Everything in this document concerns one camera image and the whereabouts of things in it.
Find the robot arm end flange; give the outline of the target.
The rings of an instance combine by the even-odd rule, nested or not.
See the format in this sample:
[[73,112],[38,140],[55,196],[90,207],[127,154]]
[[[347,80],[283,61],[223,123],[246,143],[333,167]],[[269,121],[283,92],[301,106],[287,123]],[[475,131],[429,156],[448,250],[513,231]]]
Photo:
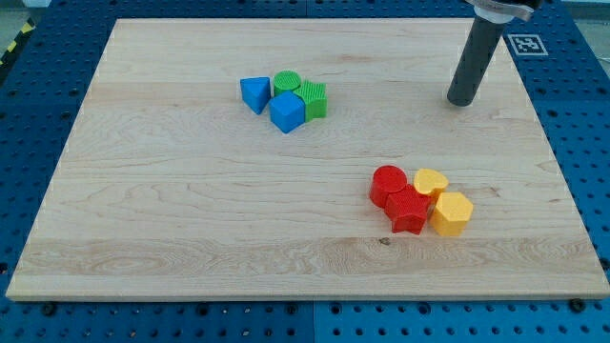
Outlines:
[[515,18],[529,21],[542,0],[465,0],[475,14],[494,24],[506,24]]

